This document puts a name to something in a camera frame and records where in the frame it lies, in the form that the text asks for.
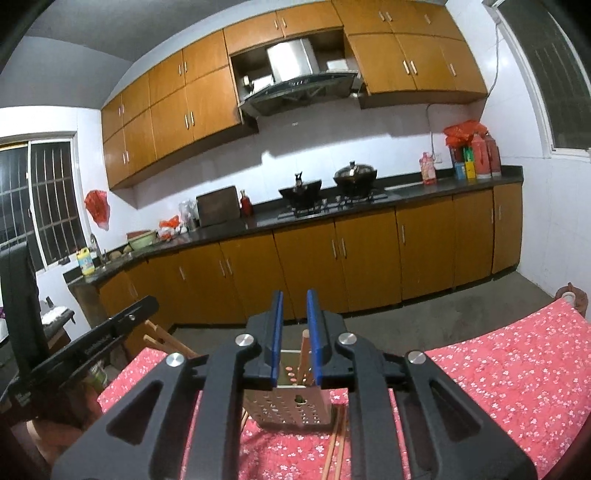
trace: red bottle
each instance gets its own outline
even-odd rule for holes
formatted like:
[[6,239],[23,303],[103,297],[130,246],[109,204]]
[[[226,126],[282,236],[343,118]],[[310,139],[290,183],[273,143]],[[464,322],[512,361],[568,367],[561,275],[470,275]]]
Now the red bottle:
[[474,134],[471,146],[472,151],[474,152],[476,178],[479,180],[489,179],[491,177],[491,164],[488,160],[486,142],[479,134]]
[[490,133],[484,136],[486,142],[486,150],[488,152],[488,160],[491,164],[491,173],[493,177],[501,176],[501,155],[499,153],[499,147],[496,145],[496,141],[492,138]]
[[254,213],[252,209],[252,202],[244,190],[240,190],[240,210],[245,217],[250,217]]

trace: red plastic bag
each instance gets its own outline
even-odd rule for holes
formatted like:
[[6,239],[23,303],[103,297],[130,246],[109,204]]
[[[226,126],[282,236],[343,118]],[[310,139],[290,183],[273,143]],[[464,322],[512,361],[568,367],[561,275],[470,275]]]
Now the red plastic bag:
[[107,202],[107,192],[103,190],[91,190],[84,199],[84,205],[98,227],[108,231],[111,207]]
[[488,129],[476,120],[466,120],[461,124],[444,128],[443,133],[447,135],[445,144],[448,147],[458,148],[469,145],[474,134],[483,137],[488,133]]

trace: countertop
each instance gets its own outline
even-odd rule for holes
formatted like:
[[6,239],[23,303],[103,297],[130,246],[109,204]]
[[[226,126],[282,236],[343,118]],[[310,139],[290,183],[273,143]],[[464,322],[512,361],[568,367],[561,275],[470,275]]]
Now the countertop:
[[[143,248],[142,250],[125,254],[123,257],[110,262],[107,266],[98,268],[95,273],[85,277],[81,276],[69,282],[68,288],[72,290],[80,286],[100,285],[115,276],[121,270],[142,260],[156,257],[157,255],[173,253],[188,247],[206,245],[231,238],[277,230],[279,228],[301,226],[305,223],[321,219],[338,218],[343,215],[392,208],[406,203],[430,200],[453,194],[490,189],[496,185],[523,182],[523,172],[521,167],[514,166],[504,166],[503,175],[497,178],[486,180],[458,180],[455,177],[447,176],[438,179],[437,183],[433,185],[423,185],[422,183],[416,184],[417,178],[415,175],[418,175],[418,179],[420,180],[420,174],[409,174],[399,177],[391,177],[389,179],[391,183],[390,185],[384,184],[382,181],[378,186],[386,189],[386,198],[374,200],[373,202],[356,203],[350,206],[323,209],[319,213],[305,218],[296,218],[293,216],[278,218],[279,214],[284,213],[287,210],[283,202],[274,201],[260,206],[255,205],[255,214],[252,217],[240,218],[219,225],[197,228],[193,232],[184,233],[172,240],[160,242]],[[397,183],[397,180],[401,179],[406,180],[406,183]]]

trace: metal screw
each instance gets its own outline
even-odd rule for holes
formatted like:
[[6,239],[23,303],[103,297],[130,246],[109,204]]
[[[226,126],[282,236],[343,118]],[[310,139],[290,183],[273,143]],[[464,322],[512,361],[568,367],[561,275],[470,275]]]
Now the metal screw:
[[178,367],[184,363],[184,357],[178,352],[171,353],[166,357],[166,363],[170,367]]
[[255,341],[255,338],[250,333],[241,333],[234,340],[238,346],[249,346]]
[[353,345],[357,341],[357,336],[354,333],[345,332],[339,335],[339,343],[341,345]]
[[413,365],[422,365],[425,363],[427,359],[427,355],[419,350],[413,350],[412,352],[408,353],[408,361],[411,362]]

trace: pot lid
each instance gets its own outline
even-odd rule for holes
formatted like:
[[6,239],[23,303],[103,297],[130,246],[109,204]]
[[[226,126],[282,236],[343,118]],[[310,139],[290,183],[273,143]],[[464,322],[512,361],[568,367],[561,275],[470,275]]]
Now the pot lid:
[[349,166],[345,168],[341,168],[337,173],[335,173],[336,179],[347,178],[347,177],[357,177],[359,175],[363,175],[364,173],[373,173],[375,168],[371,165],[357,165],[354,161],[349,162]]

